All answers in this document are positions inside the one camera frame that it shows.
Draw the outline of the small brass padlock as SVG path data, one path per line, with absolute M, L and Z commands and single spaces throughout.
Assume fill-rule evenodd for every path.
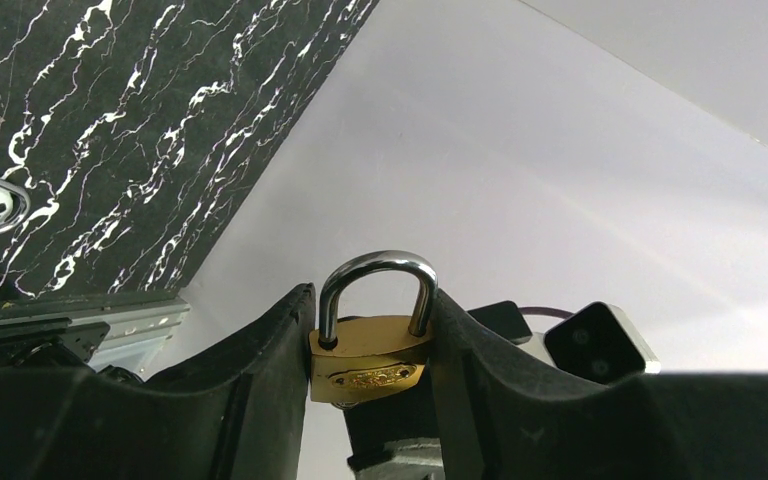
M 398 271 L 418 281 L 410 315 L 379 315 L 340 321 L 344 290 L 368 275 Z M 416 386 L 434 338 L 431 317 L 438 276 L 423 257 L 400 250 L 371 252 L 347 261 L 326 279 L 317 328 L 309 334 L 310 398 L 340 408 L 404 392 Z

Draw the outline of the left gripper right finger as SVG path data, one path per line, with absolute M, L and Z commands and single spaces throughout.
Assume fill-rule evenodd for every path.
M 449 479 L 768 479 L 768 374 L 563 372 L 440 293 L 428 370 Z

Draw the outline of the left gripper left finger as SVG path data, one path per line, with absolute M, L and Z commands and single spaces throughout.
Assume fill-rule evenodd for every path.
M 147 380 L 0 368 L 0 479 L 293 479 L 315 290 Z

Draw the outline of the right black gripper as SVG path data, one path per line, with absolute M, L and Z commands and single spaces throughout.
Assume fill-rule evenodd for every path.
M 489 330 L 548 363 L 542 335 L 529 316 L 550 315 L 543 306 L 520 307 L 512 301 L 475 308 L 469 314 Z M 357 479 L 443 479 L 445 477 L 430 370 L 410 389 L 344 410 Z

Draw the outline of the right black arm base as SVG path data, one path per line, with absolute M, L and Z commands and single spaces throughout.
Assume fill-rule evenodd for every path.
M 0 368 L 86 367 L 109 331 L 68 318 L 0 325 Z

